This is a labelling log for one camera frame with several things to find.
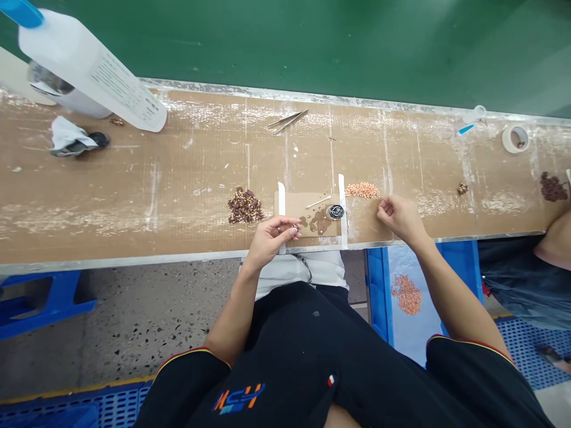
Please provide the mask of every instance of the hand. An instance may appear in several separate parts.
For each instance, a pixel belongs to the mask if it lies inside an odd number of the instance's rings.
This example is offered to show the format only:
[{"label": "hand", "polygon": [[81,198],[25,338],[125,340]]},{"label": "hand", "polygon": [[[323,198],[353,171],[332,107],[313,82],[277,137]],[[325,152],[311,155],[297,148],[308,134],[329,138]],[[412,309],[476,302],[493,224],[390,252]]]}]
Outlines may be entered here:
[{"label": "hand", "polygon": [[422,224],[416,203],[411,200],[396,195],[382,199],[377,218],[413,250],[420,243],[432,241]]},{"label": "hand", "polygon": [[301,227],[300,221],[293,217],[276,216],[260,223],[250,244],[244,267],[261,270],[274,259],[283,244],[301,238],[301,233],[297,231]]}]

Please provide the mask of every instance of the small round metal part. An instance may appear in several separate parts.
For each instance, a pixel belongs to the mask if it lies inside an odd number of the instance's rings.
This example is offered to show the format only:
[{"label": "small round metal part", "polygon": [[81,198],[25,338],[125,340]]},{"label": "small round metal part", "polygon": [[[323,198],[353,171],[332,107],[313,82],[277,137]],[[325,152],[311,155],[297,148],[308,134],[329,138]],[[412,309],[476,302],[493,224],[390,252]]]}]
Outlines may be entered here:
[{"label": "small round metal part", "polygon": [[91,133],[88,135],[88,137],[95,141],[95,144],[97,144],[99,147],[107,147],[111,142],[111,139],[107,134],[100,132]]},{"label": "small round metal part", "polygon": [[341,205],[331,205],[328,209],[327,209],[327,214],[329,214],[329,216],[334,219],[334,220],[339,220],[340,218],[342,218],[345,215],[345,210],[343,209],[343,207]]}]

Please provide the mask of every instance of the green wall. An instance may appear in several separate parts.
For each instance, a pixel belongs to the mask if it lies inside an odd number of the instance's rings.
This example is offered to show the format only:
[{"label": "green wall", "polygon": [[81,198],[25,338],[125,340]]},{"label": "green wall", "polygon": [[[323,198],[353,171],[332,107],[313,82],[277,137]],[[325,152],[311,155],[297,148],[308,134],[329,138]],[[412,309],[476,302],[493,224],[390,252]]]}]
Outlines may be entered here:
[{"label": "green wall", "polygon": [[[142,77],[571,118],[569,0],[32,3]],[[0,45],[23,57],[5,16]]]}]

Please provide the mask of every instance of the tape roll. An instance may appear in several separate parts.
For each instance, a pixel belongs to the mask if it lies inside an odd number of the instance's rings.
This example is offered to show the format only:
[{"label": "tape roll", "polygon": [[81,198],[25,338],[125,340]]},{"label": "tape roll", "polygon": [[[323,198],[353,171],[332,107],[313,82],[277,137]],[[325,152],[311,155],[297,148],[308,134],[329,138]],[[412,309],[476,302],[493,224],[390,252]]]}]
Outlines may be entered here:
[{"label": "tape roll", "polygon": [[520,126],[506,128],[501,135],[501,142],[510,153],[525,152],[529,147],[528,134]]}]

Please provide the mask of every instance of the cardboard work surface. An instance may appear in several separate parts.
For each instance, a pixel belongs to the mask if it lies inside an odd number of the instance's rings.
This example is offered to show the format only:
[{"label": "cardboard work surface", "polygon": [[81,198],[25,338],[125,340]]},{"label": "cardboard work surface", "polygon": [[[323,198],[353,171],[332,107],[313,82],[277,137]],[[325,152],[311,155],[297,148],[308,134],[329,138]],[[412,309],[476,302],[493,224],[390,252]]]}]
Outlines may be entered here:
[{"label": "cardboard work surface", "polygon": [[[415,199],[434,238],[543,231],[569,206],[547,202],[539,178],[565,182],[571,128],[490,115],[464,137],[459,114],[162,90],[169,110],[158,134],[36,106],[0,90],[0,265],[247,250],[256,225],[228,224],[227,201],[251,189],[274,215],[286,193],[339,194],[367,181]],[[274,136],[266,126],[309,108]],[[55,158],[50,126],[62,114],[111,137],[106,149]],[[523,126],[531,146],[513,155],[500,134]],[[469,191],[458,196],[461,182]],[[350,248],[387,243],[377,200],[348,197]],[[341,237],[302,247],[339,248]]]},{"label": "cardboard work surface", "polygon": [[[275,211],[278,209],[279,195],[274,194]],[[301,220],[300,233],[305,237],[326,237],[341,235],[341,221],[334,221],[327,215],[327,208],[331,205],[339,204],[338,194],[323,193],[285,193],[284,215],[295,217]],[[288,243],[289,246],[297,245],[295,242]]]}]

